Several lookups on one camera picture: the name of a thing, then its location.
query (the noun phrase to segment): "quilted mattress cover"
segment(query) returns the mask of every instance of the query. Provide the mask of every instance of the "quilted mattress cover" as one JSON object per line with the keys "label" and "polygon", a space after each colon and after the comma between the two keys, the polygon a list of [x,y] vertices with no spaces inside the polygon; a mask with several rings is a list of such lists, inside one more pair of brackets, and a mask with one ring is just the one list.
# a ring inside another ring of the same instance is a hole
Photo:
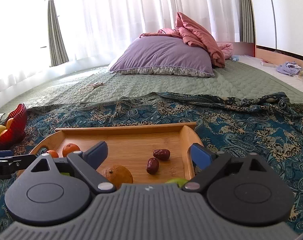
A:
{"label": "quilted mattress cover", "polygon": [[[303,103],[303,92],[244,63],[227,60],[225,68],[214,68],[213,71],[215,74],[213,78],[197,78],[173,75],[122,75],[108,72],[107,67],[98,67],[37,86],[7,103],[0,112],[8,113],[19,103],[33,107],[103,102],[117,100],[122,96],[139,97],[151,92],[210,94],[242,99],[282,91],[291,102]],[[103,85],[92,89],[90,85],[96,82],[103,82]]]}

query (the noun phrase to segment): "red fruit basket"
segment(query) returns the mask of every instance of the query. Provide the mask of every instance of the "red fruit basket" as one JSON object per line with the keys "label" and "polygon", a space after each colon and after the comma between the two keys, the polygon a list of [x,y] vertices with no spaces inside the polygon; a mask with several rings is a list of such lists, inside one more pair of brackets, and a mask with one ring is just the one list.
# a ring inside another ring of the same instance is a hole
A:
{"label": "red fruit basket", "polygon": [[0,136],[0,151],[9,150],[13,144],[21,142],[25,137],[25,126],[27,124],[27,110],[24,104],[19,104],[17,108],[11,112],[8,119],[13,118],[10,128]]}

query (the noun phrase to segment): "white sheer curtain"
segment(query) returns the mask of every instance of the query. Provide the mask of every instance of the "white sheer curtain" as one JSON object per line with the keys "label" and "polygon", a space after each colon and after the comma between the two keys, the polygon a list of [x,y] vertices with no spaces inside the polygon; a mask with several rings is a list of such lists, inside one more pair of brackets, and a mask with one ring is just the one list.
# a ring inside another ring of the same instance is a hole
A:
{"label": "white sheer curtain", "polygon": [[0,92],[49,67],[47,3],[0,0]]}
{"label": "white sheer curtain", "polygon": [[239,41],[238,0],[55,0],[70,60],[114,57],[141,33],[174,28],[176,12],[216,41]]}

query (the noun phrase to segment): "paisley pattern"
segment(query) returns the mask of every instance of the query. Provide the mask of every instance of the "paisley pattern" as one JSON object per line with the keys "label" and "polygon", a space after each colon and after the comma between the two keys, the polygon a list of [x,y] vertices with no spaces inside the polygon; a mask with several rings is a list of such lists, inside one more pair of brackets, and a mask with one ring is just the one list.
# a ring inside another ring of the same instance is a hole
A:
{"label": "paisley pattern", "polygon": [[[107,103],[75,103],[29,109],[26,138],[13,147],[28,154],[59,127],[102,127],[197,122],[196,132],[213,152],[244,157],[259,153],[295,194],[287,224],[303,232],[303,105],[283,92],[256,99],[150,93]],[[0,180],[0,233],[11,223],[4,193],[15,180]]]}

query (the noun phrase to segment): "orange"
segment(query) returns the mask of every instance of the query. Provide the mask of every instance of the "orange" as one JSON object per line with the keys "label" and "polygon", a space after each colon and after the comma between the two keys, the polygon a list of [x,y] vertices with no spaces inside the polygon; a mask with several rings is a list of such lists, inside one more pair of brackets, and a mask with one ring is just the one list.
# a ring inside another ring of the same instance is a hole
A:
{"label": "orange", "polygon": [[6,129],[9,129],[10,128],[10,125],[11,123],[13,122],[14,118],[10,118],[7,120],[7,123],[6,123]]}
{"label": "orange", "polygon": [[58,153],[54,150],[48,150],[47,153],[52,155],[53,158],[59,158]]}
{"label": "orange", "polygon": [[7,129],[5,129],[4,131],[1,132],[0,137],[7,132]]}
{"label": "orange", "polygon": [[117,189],[122,183],[133,183],[130,171],[122,165],[112,165],[103,169],[101,174],[108,179]]}
{"label": "orange", "polygon": [[80,148],[74,143],[68,143],[63,148],[63,157],[66,157],[69,153],[74,151],[80,151]]}

